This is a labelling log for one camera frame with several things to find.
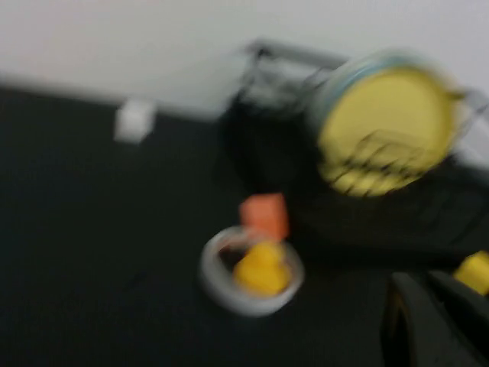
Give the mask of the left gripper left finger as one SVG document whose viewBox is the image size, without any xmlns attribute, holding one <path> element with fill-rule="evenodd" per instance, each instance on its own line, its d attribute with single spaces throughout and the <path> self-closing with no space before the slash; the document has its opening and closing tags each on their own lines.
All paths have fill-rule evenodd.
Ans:
<svg viewBox="0 0 489 367">
<path fill-rule="evenodd" d="M 381 322 L 385 366 L 473 366 L 474 351 L 441 304 L 407 273 L 391 275 Z"/>
</svg>

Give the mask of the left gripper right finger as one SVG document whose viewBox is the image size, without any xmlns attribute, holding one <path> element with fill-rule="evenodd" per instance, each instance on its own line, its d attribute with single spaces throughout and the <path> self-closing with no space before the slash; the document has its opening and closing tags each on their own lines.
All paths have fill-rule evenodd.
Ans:
<svg viewBox="0 0 489 367">
<path fill-rule="evenodd" d="M 483 361 L 488 362 L 488 296 L 480 295 L 443 271 L 429 272 L 427 280 L 449 318 Z"/>
</svg>

